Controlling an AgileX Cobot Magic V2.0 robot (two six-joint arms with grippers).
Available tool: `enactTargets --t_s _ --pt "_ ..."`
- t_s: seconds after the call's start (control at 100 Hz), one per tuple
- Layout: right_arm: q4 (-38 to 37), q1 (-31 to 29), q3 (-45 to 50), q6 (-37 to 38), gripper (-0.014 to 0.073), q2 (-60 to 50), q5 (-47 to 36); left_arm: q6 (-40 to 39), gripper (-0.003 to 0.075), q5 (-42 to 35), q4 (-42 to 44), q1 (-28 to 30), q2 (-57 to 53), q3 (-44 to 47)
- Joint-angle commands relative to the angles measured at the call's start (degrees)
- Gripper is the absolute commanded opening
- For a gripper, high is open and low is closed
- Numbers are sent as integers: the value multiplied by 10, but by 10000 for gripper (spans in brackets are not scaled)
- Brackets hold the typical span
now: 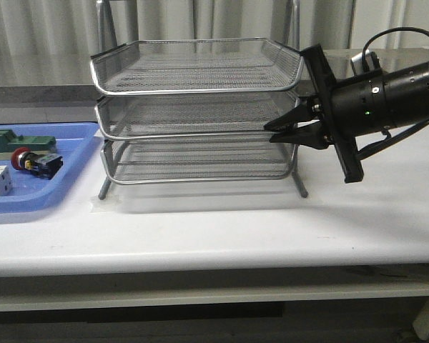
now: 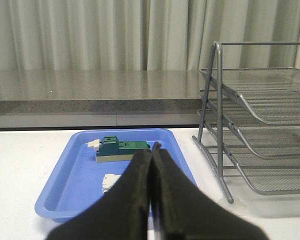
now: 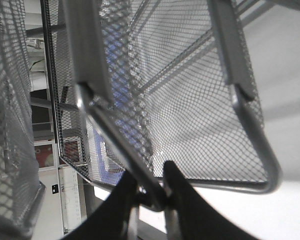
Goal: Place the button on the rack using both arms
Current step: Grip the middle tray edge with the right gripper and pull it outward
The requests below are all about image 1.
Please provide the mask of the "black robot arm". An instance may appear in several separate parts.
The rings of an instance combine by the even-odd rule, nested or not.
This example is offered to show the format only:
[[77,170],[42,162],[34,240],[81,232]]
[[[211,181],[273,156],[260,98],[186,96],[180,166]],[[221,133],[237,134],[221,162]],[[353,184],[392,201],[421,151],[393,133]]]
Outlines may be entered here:
[[345,182],[353,183],[363,180],[363,159],[429,125],[429,61],[337,81],[319,44],[301,55],[316,92],[266,123],[272,143],[319,150],[333,145]]

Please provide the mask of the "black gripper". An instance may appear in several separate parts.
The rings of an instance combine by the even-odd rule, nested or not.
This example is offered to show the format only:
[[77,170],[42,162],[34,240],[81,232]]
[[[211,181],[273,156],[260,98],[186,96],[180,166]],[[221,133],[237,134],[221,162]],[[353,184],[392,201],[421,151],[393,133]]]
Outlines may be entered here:
[[302,57],[322,106],[320,121],[300,127],[294,125],[316,117],[306,102],[264,125],[273,134],[271,143],[289,143],[323,150],[331,145],[337,152],[346,183],[361,182],[364,171],[356,142],[358,136],[380,132],[390,138],[393,122],[388,118],[385,83],[391,75],[383,69],[338,81],[319,44],[303,49]]

